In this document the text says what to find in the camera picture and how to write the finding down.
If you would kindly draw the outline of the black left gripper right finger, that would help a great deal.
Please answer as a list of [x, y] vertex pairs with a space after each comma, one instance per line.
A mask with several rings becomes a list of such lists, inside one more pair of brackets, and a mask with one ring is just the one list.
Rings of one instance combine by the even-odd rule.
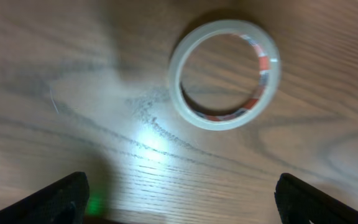
[[283, 224], [358, 224], [358, 211], [289, 173], [275, 187]]

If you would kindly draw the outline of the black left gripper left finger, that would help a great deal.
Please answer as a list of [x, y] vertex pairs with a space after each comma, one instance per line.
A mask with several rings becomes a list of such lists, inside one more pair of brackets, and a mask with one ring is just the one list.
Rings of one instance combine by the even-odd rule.
[[84, 172], [74, 172], [0, 210], [0, 224], [82, 224], [90, 188]]

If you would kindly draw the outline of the clear adhesive tape roll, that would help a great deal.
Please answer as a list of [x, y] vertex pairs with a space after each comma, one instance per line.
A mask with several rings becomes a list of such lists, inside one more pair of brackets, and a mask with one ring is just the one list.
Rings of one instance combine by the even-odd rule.
[[[181, 75], [192, 51], [207, 39], [234, 34], [255, 50], [259, 61], [259, 85], [244, 105], [232, 113], [215, 116], [197, 111], [186, 102], [181, 90]], [[186, 35], [173, 51], [168, 69], [169, 91], [176, 111], [190, 124], [211, 131], [225, 131], [243, 126], [258, 117], [272, 101], [280, 84], [282, 64], [279, 50], [259, 26], [240, 20], [218, 20], [197, 27]]]

